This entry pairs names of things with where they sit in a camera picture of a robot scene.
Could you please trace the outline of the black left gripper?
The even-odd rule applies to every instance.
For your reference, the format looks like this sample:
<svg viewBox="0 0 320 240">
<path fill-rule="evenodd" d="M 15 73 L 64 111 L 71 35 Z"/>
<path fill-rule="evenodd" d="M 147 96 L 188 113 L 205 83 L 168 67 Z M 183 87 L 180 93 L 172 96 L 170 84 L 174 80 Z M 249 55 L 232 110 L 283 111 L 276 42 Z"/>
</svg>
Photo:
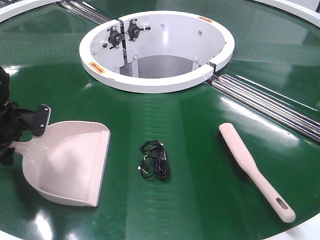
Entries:
<svg viewBox="0 0 320 240">
<path fill-rule="evenodd" d="M 7 100 L 0 106 L 0 163 L 12 166 L 15 149 L 10 145 L 18 141 L 24 131 L 31 130 L 35 137 L 41 137 L 47 130 L 51 108 L 45 104 L 37 110 L 20 108 L 17 102 Z"/>
</svg>

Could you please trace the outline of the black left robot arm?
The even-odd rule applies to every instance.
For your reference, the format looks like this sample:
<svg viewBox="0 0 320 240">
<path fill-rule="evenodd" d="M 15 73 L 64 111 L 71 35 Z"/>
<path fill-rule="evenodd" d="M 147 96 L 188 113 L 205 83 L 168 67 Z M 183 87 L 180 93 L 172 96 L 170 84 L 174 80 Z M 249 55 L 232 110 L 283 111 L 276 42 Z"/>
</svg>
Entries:
<svg viewBox="0 0 320 240">
<path fill-rule="evenodd" d="M 30 130 L 35 137 L 41 137 L 49 124 L 51 108 L 41 104 L 36 110 L 20 108 L 17 102 L 9 100 L 10 74 L 0 69 L 0 163 L 11 166 L 15 149 L 13 142 L 19 141 L 24 131 Z"/>
</svg>

